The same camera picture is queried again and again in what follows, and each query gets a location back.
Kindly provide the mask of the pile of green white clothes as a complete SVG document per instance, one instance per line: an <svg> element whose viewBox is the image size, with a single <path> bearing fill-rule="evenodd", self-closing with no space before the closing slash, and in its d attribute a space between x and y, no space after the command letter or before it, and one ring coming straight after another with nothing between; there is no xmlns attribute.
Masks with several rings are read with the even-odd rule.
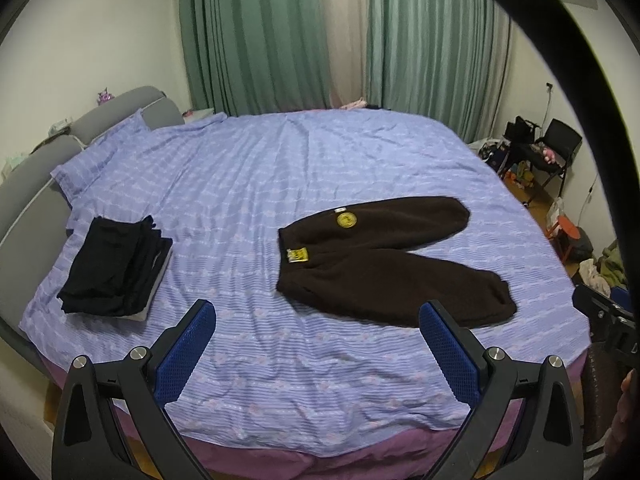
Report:
<svg viewBox="0 0 640 480"><path fill-rule="evenodd" d="M627 290L628 281L618 240L606 246L599 258L579 263L578 275L585 285L603 296L611 297L615 287Z"/></svg>

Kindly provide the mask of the blue striped pillow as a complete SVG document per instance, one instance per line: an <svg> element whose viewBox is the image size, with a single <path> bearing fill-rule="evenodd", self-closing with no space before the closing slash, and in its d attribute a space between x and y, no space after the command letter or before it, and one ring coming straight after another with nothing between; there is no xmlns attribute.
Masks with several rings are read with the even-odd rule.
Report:
<svg viewBox="0 0 640 480"><path fill-rule="evenodd" d="M140 148L150 132L142 110L137 110L52 171L73 210L103 210L104 206L93 202L108 202L124 194L124 187L148 166Z"/></svg>

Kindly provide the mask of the green curtain left panel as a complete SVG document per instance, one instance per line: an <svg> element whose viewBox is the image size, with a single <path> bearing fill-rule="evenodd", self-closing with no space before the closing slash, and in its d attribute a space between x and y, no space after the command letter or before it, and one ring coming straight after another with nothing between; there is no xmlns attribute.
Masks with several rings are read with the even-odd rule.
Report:
<svg viewBox="0 0 640 480"><path fill-rule="evenodd" d="M178 0L192 103L231 116L324 110L320 0Z"/></svg>

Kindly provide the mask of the pink plush toy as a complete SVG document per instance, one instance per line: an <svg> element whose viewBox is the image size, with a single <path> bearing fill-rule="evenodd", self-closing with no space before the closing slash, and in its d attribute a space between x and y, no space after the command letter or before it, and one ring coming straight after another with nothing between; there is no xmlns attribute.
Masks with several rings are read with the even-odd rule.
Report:
<svg viewBox="0 0 640 480"><path fill-rule="evenodd" d="M551 148L547 148L546 146L541 151L542 158L546 164L554 164L555 163L555 152L552 151Z"/></svg>

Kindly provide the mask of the black folding chair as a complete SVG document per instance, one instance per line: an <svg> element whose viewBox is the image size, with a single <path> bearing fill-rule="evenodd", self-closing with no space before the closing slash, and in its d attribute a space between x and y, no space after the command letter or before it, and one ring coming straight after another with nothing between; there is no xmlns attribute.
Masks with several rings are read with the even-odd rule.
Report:
<svg viewBox="0 0 640 480"><path fill-rule="evenodd" d="M553 118L544 135L532 144L526 144L525 157L533 164L533 168L546 175L540 190L544 191L553 179L560 180L558 196L562 196L566 181L567 170L574 162L575 156L582 145L582 135L562 120ZM541 151L544 147L555 152L555 163L546 164Z"/></svg>

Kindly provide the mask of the green curtain right panel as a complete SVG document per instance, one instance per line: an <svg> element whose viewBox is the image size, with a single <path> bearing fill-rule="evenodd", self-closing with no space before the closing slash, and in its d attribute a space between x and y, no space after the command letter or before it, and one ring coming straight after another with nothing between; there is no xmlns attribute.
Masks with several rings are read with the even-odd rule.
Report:
<svg viewBox="0 0 640 480"><path fill-rule="evenodd" d="M436 119L466 143L486 138L512 28L495 0L369 0L366 99Z"/></svg>

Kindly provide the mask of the orange metal stool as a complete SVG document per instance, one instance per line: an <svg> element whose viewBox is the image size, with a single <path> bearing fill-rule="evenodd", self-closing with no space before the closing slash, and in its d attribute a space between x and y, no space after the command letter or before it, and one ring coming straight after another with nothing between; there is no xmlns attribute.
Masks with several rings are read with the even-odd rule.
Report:
<svg viewBox="0 0 640 480"><path fill-rule="evenodd" d="M578 227L565 214L559 214L544 234L562 263L567 262L574 245L580 240Z"/></svg>

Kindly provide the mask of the toys and bags on floor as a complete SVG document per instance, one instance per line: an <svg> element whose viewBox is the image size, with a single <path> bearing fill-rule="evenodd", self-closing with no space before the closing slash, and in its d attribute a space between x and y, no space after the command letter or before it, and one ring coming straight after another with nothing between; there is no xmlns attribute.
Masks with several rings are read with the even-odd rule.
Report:
<svg viewBox="0 0 640 480"><path fill-rule="evenodd" d="M469 148L501 180L509 179L521 188L533 186L533 164L525 157L525 143L516 143L506 139L484 139L469 145Z"/></svg>

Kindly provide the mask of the green curtain panel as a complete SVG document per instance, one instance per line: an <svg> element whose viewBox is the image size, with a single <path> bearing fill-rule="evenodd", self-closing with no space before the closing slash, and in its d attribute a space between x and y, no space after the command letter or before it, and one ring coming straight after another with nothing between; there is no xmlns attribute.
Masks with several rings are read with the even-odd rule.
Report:
<svg viewBox="0 0 640 480"><path fill-rule="evenodd" d="M192 103L231 116L324 110L320 0L178 0Z"/></svg>
<svg viewBox="0 0 640 480"><path fill-rule="evenodd" d="M466 143L486 138L512 28L495 0L369 0L366 99L436 119Z"/></svg>

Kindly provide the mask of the black bag on chair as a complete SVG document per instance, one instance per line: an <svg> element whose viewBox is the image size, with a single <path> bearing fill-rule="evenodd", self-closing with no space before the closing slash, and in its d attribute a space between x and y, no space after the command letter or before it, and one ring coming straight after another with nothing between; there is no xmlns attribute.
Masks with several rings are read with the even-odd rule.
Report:
<svg viewBox="0 0 640 480"><path fill-rule="evenodd" d="M516 116L513 122L506 124L503 137L512 145L532 144L536 139L537 124L522 116Z"/></svg>

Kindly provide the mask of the white flat board under clothes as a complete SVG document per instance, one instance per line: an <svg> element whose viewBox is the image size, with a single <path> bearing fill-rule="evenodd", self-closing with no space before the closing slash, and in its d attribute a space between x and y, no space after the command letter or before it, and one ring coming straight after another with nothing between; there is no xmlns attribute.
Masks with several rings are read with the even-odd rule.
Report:
<svg viewBox="0 0 640 480"><path fill-rule="evenodd" d="M157 276L151 286L149 293L143 297L144 299L143 308L138 312L116 315L113 312L101 313L101 312L96 312L95 310L85 309L85 310L79 310L78 314L92 315L92 316L97 316L98 318L119 318L120 320L127 320L132 322L144 322L148 318L149 310L151 309L152 303L157 293L157 289L160 288L160 283L163 281L163 278L169 266L173 252L174 251L172 249L168 250L168 253L163 263L160 265L160 270L158 270Z"/></svg>

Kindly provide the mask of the dark brown fleece pants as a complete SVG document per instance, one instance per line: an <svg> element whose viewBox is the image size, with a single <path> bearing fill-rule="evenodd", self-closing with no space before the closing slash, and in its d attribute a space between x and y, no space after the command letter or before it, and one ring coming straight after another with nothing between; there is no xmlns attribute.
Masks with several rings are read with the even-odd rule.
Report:
<svg viewBox="0 0 640 480"><path fill-rule="evenodd" d="M278 232L277 290L326 314L414 327L440 302L462 327L509 321L518 307L498 274L418 255L465 230L460 200L412 196L312 214Z"/></svg>

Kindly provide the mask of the purple toy on headboard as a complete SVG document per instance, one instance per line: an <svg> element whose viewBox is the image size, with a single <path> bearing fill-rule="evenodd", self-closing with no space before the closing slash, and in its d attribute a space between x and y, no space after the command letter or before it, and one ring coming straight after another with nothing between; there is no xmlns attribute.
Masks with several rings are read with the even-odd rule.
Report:
<svg viewBox="0 0 640 480"><path fill-rule="evenodd" d="M96 98L96 104L103 105L107 102L110 102L112 99L114 99L114 94L110 90L105 88L104 90L98 93L98 97Z"/></svg>

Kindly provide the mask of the blue floral bed sheet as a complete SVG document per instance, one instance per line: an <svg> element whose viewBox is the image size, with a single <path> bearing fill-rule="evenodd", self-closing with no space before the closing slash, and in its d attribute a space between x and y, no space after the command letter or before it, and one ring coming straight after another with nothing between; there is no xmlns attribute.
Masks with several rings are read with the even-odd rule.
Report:
<svg viewBox="0 0 640 480"><path fill-rule="evenodd" d="M194 301L212 342L169 413L225 448L340 456L413 429L458 428L413 319L428 300L513 359L578 373L589 325L548 240L496 174L436 120L388 110L217 114L151 129L140 114L52 170L66 242L21 329L57 366L150 344ZM152 218L172 240L142 322L65 313L93 219ZM350 317L404 309L398 325Z"/></svg>

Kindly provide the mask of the stack of black folded clothes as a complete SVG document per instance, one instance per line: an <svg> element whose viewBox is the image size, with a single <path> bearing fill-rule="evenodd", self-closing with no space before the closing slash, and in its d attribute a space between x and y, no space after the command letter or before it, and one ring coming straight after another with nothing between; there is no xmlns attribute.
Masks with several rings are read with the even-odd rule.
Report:
<svg viewBox="0 0 640 480"><path fill-rule="evenodd" d="M58 293L62 311L138 312L173 244L150 216L134 223L94 218Z"/></svg>

